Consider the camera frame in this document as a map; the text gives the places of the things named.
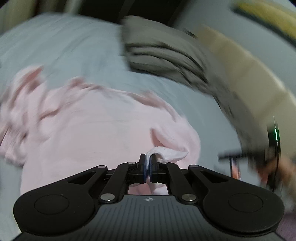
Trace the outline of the person's right hand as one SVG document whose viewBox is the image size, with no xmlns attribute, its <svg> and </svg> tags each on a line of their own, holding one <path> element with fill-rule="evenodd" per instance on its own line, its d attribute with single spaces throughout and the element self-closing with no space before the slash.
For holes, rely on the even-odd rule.
<svg viewBox="0 0 296 241">
<path fill-rule="evenodd" d="M 275 158 L 266 166 L 256 167 L 262 183 L 267 183 L 269 174 L 275 173 L 276 169 L 289 194 L 295 196 L 295 162 L 289 157 L 281 155 L 278 161 Z"/>
</svg>

